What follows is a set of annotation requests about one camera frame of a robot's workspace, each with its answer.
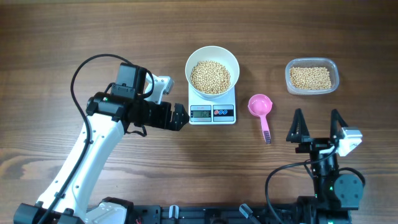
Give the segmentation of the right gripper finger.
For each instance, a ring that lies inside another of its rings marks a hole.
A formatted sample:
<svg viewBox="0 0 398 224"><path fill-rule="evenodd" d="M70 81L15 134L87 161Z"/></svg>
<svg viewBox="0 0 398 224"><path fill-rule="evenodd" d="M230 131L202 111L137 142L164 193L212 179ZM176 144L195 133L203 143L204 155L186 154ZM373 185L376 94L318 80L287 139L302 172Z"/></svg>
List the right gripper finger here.
<svg viewBox="0 0 398 224"><path fill-rule="evenodd" d="M335 139L338 137L338 125L341 128L348 127L348 124L341 117L337 109L331 111L331 124L330 124L330 138Z"/></svg>
<svg viewBox="0 0 398 224"><path fill-rule="evenodd" d="M295 110L292 125L286 137L286 141L291 143L303 143L310 138L305 118L300 108Z"/></svg>

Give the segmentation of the pink plastic scoop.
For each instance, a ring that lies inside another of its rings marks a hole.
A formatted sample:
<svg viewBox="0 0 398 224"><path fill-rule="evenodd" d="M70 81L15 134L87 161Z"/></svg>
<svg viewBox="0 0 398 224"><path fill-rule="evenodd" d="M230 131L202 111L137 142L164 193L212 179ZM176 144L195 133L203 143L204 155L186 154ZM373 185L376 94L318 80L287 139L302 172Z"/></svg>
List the pink plastic scoop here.
<svg viewBox="0 0 398 224"><path fill-rule="evenodd" d="M271 133L266 116L271 112L272 102L263 94L253 95L248 102L248 110L261 120L262 135L266 144L271 144Z"/></svg>

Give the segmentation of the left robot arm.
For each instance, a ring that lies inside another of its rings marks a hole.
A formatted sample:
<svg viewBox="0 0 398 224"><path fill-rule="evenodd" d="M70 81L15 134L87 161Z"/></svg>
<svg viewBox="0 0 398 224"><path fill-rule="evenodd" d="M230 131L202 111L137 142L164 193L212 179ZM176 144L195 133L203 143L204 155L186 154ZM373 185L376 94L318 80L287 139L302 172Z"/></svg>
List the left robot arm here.
<svg viewBox="0 0 398 224"><path fill-rule="evenodd" d="M88 100L84 124L60 172L35 205L22 203L14 223L140 223L134 204L107 197L91 211L88 202L109 155L127 134L130 124L179 131L188 123L182 104L162 101L171 92L171 77L122 63L117 79Z"/></svg>

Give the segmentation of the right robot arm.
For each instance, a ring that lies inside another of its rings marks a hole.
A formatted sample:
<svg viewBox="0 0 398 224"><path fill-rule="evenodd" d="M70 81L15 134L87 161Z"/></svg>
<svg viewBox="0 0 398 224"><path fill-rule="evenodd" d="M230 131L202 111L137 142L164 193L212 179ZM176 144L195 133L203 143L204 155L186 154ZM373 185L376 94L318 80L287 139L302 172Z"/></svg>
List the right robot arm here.
<svg viewBox="0 0 398 224"><path fill-rule="evenodd" d="M297 143L296 153L309 155L307 170L313 181L314 196L297 198L295 223L351 223L350 211L358 210L366 181L350 167L340 168L345 157L362 142L357 127L348 126L337 110L331 112L330 136L312 138L302 110L294 113L286 141Z"/></svg>

